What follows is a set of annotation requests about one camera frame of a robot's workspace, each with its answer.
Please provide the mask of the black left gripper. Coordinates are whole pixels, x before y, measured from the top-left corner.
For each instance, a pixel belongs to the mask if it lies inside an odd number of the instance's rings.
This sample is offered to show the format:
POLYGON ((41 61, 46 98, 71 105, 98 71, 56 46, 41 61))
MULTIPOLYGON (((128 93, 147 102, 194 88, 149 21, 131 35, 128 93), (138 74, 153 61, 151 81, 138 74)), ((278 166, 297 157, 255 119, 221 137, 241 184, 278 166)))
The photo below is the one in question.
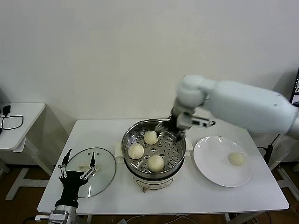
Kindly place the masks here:
POLYGON ((89 177, 96 171, 95 153, 93 152, 89 169, 85 172, 66 171, 72 149, 69 149, 62 162, 57 165, 60 170, 59 180, 63 184, 63 191, 58 205, 78 205, 78 192, 81 186, 87 184, 89 177))

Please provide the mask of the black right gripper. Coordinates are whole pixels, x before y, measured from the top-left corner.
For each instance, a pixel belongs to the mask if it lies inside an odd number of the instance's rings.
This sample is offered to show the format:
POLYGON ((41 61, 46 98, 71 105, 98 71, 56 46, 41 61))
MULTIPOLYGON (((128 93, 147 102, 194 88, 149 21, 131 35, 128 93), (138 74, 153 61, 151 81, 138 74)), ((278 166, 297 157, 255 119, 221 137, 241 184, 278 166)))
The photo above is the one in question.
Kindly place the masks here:
POLYGON ((173 108, 171 110, 171 115, 167 123, 161 122, 158 123, 154 130, 156 133, 162 133, 168 131, 173 133, 175 136, 175 141, 181 141, 185 138, 185 131, 177 127, 177 117, 173 113, 173 108))

